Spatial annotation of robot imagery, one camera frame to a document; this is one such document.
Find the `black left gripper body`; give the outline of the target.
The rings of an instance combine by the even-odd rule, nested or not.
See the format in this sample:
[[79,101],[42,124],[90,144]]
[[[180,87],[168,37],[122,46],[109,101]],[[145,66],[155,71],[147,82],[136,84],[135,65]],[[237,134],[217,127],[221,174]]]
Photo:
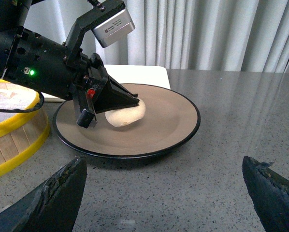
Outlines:
[[50,39],[20,27],[12,43],[4,79],[13,84],[72,100],[76,123],[90,127],[92,107],[107,82],[101,61],[80,53],[77,68],[65,64],[67,49]]

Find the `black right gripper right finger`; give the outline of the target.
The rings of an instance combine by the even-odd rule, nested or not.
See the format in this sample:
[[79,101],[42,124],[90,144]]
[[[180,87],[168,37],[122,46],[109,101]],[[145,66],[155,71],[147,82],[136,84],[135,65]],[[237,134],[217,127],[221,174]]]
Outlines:
[[245,156],[243,178],[254,209],[267,232],[289,232],[289,180],[269,164]]

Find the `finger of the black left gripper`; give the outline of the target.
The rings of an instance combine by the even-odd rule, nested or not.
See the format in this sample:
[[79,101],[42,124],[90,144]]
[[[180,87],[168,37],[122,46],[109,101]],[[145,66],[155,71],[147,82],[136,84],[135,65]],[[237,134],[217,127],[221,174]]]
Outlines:
[[95,112],[94,107],[92,107],[91,113],[92,113],[92,117],[91,117],[90,127],[94,128],[97,125],[97,118],[96,118],[96,112]]
[[111,110],[135,107],[138,105],[138,94],[132,94],[112,77],[103,87],[95,101],[97,114]]

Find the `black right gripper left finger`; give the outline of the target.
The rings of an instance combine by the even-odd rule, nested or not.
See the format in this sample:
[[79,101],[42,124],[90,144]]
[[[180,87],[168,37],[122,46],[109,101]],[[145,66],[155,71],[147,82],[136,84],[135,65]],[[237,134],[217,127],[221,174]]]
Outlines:
[[86,159],[70,161],[0,213],[0,232],[71,232],[86,178]]

